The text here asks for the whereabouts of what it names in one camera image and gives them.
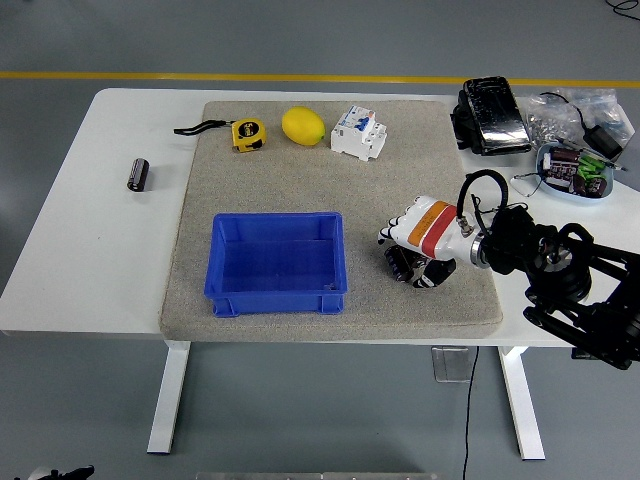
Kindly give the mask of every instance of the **table leg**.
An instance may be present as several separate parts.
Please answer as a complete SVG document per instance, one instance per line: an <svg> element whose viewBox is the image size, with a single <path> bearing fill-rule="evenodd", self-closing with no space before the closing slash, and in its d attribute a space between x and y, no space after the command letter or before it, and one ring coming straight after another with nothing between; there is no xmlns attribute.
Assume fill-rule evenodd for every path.
<svg viewBox="0 0 640 480"><path fill-rule="evenodd" d="M182 382L189 359L191 342L166 340L166 344L169 347L169 353L167 353L167 362L162 375L147 453L168 454L171 451L173 430L180 406Z"/></svg>
<svg viewBox="0 0 640 480"><path fill-rule="evenodd" d="M518 447L523 460L544 460L542 440L520 355L527 347L498 347Z"/></svg>

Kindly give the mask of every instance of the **gray felt mat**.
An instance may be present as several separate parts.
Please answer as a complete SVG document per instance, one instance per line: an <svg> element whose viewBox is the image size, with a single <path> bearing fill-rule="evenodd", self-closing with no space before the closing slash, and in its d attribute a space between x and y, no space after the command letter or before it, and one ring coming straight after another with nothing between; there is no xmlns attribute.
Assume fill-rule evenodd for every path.
<svg viewBox="0 0 640 480"><path fill-rule="evenodd" d="M414 289L391 276L378 230L418 195L455 203L464 181L449 112L437 102L382 101L376 112L388 137L378 159L363 162L330 149L330 132L345 102L306 102L324 120L325 139L302 147L282 132L289 102L211 102L203 119L260 118L265 146L234 153L231 132L198 139L185 197L160 328L190 341L341 341L470 338L502 319L488 270L458 262L446 283ZM345 230L349 292L339 315L253 314L216 318L204 297L211 225L218 212L338 211Z"/></svg>

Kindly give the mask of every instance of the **blue plastic bin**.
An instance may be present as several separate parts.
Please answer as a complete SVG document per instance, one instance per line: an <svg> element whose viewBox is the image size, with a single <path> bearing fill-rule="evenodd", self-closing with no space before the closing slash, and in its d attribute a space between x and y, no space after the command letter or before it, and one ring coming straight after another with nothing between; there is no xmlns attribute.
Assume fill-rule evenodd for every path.
<svg viewBox="0 0 640 480"><path fill-rule="evenodd" d="M342 216L220 213L213 219L204 294L217 317L340 313L347 292Z"/></svg>

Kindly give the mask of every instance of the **gray floor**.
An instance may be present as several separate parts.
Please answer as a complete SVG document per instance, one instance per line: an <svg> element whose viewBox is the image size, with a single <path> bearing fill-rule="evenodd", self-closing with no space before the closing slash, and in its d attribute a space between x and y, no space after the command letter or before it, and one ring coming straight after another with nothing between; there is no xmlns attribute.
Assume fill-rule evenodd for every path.
<svg viewBox="0 0 640 480"><path fill-rule="evenodd" d="M601 0L0 3L0 71L637 80L638 44L640 23ZM459 86L0 80L0 288L93 96L108 87L455 94ZM618 97L639 128L640 91ZM0 337L0 478L87 463L96 479L461 477L466 387L437 384L426 347L194 345L173 453L150 456L165 355L153 341ZM524 362L547 460L520 460L497 353L483 348L468 478L638 478L638 366L619 372L563 349L530 350Z"/></svg>

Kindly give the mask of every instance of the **white table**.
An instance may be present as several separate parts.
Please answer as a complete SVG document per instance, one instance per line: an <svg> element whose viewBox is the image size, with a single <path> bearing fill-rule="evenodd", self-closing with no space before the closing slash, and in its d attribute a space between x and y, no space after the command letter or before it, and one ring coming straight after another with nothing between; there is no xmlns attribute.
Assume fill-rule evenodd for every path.
<svg viewBox="0 0 640 480"><path fill-rule="evenodd" d="M450 96L241 92L215 90L107 89L94 98L67 154L13 274L0 298L0 330L56 332L120 338L162 339L162 309L171 254L189 177L195 137L173 128L201 121L212 100L367 100L441 101L453 110ZM532 169L530 155L477 157L463 151L465 171L493 168L510 178ZM133 160L152 165L144 194L127 190ZM497 201L489 180L474 184L486 205ZM414 192L415 195L429 192ZM582 223L597 243L634 250L640 216L631 205L639 194L616 183L598 205L558 201L544 192L526 199L538 223ZM525 200L514 191L512 201ZM375 343L497 346L500 350L514 423L524 459L542 459L544 451L520 359L527 347L567 346L522 316L528 282L515 272L494 275L504 320L482 338L396 339ZM595 277L590 301L608 295L613 283ZM168 453L173 438L189 342L167 341L169 353L148 452Z"/></svg>

